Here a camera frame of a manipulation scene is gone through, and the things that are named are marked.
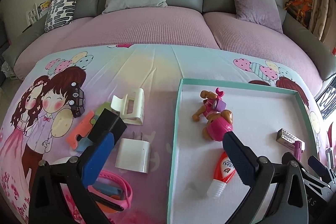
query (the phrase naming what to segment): white power adapter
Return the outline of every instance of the white power adapter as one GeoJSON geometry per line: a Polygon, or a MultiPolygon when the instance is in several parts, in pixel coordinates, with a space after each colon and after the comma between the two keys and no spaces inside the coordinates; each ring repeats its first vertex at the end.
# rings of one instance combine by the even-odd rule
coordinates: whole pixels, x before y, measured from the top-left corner
{"type": "Polygon", "coordinates": [[[134,132],[131,139],[121,139],[115,167],[148,173],[151,147],[150,143],[142,140],[134,140],[134,132]]]}

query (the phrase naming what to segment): screw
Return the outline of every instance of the screw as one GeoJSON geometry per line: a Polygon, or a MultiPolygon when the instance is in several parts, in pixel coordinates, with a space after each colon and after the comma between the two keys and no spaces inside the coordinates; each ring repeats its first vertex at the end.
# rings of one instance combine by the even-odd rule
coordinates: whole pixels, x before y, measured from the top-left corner
{"type": "Polygon", "coordinates": [[[268,163],[268,158],[264,157],[264,156],[261,156],[259,157],[259,161],[262,163],[262,164],[266,164],[268,163]]]}
{"type": "Polygon", "coordinates": [[[74,164],[74,163],[77,162],[77,160],[78,160],[78,157],[73,156],[73,157],[71,157],[71,158],[69,159],[69,162],[72,163],[72,164],[74,164]]]}
{"type": "Polygon", "coordinates": [[[40,160],[39,161],[39,166],[45,166],[47,162],[45,160],[40,160]]]}
{"type": "Polygon", "coordinates": [[[291,166],[298,167],[299,165],[298,165],[298,163],[296,161],[291,160],[291,166]]]}

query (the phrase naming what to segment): patterned small box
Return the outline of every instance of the patterned small box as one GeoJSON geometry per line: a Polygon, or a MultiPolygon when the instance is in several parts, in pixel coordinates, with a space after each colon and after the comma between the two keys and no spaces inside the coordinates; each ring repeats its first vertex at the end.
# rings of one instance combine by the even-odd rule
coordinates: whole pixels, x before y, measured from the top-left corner
{"type": "Polygon", "coordinates": [[[294,151],[294,142],[300,141],[302,143],[302,151],[305,150],[305,142],[300,140],[299,138],[295,137],[293,134],[289,133],[288,131],[281,128],[277,134],[277,142],[281,143],[282,145],[286,146],[290,150],[294,151]]]}

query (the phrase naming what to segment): sofa seat cushion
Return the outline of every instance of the sofa seat cushion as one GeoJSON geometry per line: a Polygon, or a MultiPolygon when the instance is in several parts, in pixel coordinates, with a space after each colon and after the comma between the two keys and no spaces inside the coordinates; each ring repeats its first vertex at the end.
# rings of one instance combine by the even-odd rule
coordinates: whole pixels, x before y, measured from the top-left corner
{"type": "Polygon", "coordinates": [[[56,28],[50,32],[44,33],[31,43],[19,56],[15,65],[14,72],[16,76],[23,80],[34,68],[35,64],[48,54],[54,53],[54,46],[66,38],[78,27],[90,21],[92,17],[80,18],[74,20],[71,24],[56,28]]]}
{"type": "Polygon", "coordinates": [[[314,63],[284,34],[259,24],[238,20],[236,15],[228,13],[205,13],[204,20],[220,49],[281,63],[302,77],[313,96],[320,91],[322,79],[314,63]]]}
{"type": "Polygon", "coordinates": [[[50,53],[71,48],[124,43],[187,45],[219,49],[203,16],[181,7],[134,8],[77,19],[35,40],[20,55],[14,71],[24,79],[50,53]]]}

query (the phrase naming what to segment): white tray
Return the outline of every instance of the white tray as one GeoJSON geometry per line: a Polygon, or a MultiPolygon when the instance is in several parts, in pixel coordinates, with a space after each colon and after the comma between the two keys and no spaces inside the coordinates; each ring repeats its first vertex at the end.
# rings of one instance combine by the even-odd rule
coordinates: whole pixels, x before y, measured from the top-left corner
{"type": "MultiPolygon", "coordinates": [[[[226,109],[233,113],[234,133],[257,156],[281,163],[289,149],[276,141],[276,135],[284,128],[305,142],[301,157],[304,166],[309,156],[317,157],[309,117],[298,92],[238,82],[182,79],[175,115],[168,224],[223,224],[249,190],[235,174],[219,199],[206,195],[223,147],[221,142],[203,139],[202,129],[207,122],[203,115],[199,122],[193,122],[191,116],[202,105],[200,92],[214,92],[216,87],[225,92],[222,98],[226,109]]],[[[272,184],[255,221],[262,219],[274,188],[272,184]]]]}

